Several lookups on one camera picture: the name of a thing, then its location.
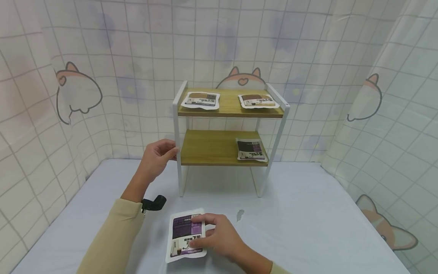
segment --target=beige sleeve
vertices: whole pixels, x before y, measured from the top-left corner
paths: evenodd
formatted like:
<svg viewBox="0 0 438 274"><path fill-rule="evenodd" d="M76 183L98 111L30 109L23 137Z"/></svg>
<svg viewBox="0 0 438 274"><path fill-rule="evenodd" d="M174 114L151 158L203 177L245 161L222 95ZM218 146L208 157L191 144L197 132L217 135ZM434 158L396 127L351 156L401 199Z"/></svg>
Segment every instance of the beige sleeve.
<svg viewBox="0 0 438 274"><path fill-rule="evenodd" d="M290 272L287 272L286 270L278 266L276 263L272 262L271 274L290 274Z"/></svg>
<svg viewBox="0 0 438 274"><path fill-rule="evenodd" d="M141 203L117 199L77 273L125 273L132 244L144 219Z"/></svg>

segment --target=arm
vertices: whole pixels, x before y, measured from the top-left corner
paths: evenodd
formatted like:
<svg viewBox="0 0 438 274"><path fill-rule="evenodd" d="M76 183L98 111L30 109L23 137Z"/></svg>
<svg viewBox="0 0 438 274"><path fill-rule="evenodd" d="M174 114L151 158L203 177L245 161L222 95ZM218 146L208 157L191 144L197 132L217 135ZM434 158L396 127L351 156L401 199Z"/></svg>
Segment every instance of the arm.
<svg viewBox="0 0 438 274"><path fill-rule="evenodd" d="M178 149L175 142L160 140L146 147L132 180L87 250L79 274L124 273L135 237L143 224L141 202L149 185L160 175Z"/></svg>
<svg viewBox="0 0 438 274"><path fill-rule="evenodd" d="M192 218L192 222L202 221L205 224L214 224L216 227L207 230L205 238L191 241L190 247L211 247L218 254L235 262L248 274L288 274L287 271L247 246L225 215L206 213Z"/></svg>

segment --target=heart shape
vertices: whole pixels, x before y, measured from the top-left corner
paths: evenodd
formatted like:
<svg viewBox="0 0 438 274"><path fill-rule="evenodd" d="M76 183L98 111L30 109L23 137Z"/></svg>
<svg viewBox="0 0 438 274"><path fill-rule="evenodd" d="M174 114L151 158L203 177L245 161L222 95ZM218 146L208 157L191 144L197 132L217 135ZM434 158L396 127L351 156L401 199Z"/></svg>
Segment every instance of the heart shape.
<svg viewBox="0 0 438 274"><path fill-rule="evenodd" d="M244 86L248 83L249 79L248 78L240 78L237 83L241 86Z"/></svg>

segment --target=cat ears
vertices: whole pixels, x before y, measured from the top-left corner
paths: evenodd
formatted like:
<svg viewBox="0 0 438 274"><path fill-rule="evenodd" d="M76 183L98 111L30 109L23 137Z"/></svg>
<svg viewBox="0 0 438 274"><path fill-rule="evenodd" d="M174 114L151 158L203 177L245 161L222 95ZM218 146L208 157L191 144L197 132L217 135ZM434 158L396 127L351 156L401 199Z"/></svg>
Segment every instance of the cat ears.
<svg viewBox="0 0 438 274"><path fill-rule="evenodd" d="M377 85L377 82L379 81L379 75L377 73L374 73L373 75L368 77L367 80L370 81L371 83Z"/></svg>
<svg viewBox="0 0 438 274"><path fill-rule="evenodd" d="M370 197L368 197L365 194L361 195L359 199L357 199L356 204L360 210L368 210L379 214L377 212L376 205L374 204L374 202L371 200ZM394 238L395 238L395 242L394 242L394 246L392 247L392 250L411 249L418 244L417 238L410 232L392 225L391 225L391 229L392 232L394 233Z"/></svg>
<svg viewBox="0 0 438 274"><path fill-rule="evenodd" d="M394 247L392 250L406 250L415 247L418 244L417 238L404 229L391 226L394 233Z"/></svg>
<svg viewBox="0 0 438 274"><path fill-rule="evenodd" d="M238 67L233 67L233 69L231 70L230 74L228 74L228 76L232 76L232 75L237 75L239 74L239 68ZM252 72L252 75L260 77L260 69L259 68L255 68Z"/></svg>
<svg viewBox="0 0 438 274"><path fill-rule="evenodd" d="M377 213L376 205L371 200L371 198L366 196L365 194L361 195L359 199L357 199L356 204L360 210L369 210L371 212Z"/></svg>
<svg viewBox="0 0 438 274"><path fill-rule="evenodd" d="M65 70L67 71L79 71L75 64L72 62L67 62L67 65L65 66Z"/></svg>

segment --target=right hand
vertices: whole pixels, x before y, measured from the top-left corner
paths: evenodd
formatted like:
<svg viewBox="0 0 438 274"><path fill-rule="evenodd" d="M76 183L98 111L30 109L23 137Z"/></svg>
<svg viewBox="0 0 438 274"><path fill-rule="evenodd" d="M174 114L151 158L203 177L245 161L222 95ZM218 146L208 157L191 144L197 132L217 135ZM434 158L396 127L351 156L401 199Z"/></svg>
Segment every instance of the right hand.
<svg viewBox="0 0 438 274"><path fill-rule="evenodd" d="M194 223L204 221L205 224L214 224L214 229L205 232L205 238L198 238L189 242L192 248L210 247L219 255L233 260L234 257L248 249L242 241L234 226L225 215L206 213L191 219Z"/></svg>

